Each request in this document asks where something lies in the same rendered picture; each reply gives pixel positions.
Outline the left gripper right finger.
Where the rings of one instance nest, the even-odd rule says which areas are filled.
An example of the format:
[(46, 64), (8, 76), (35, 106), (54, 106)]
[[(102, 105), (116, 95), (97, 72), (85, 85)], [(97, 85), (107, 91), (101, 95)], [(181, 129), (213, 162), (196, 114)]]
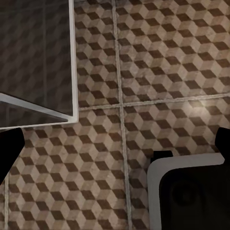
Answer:
[(215, 145), (230, 166), (230, 129), (218, 128)]

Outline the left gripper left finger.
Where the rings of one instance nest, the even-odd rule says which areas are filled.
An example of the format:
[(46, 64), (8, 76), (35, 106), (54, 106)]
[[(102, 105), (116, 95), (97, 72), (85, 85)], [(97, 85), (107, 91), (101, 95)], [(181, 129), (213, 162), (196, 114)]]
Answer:
[(20, 127), (0, 132), (0, 185), (25, 146)]

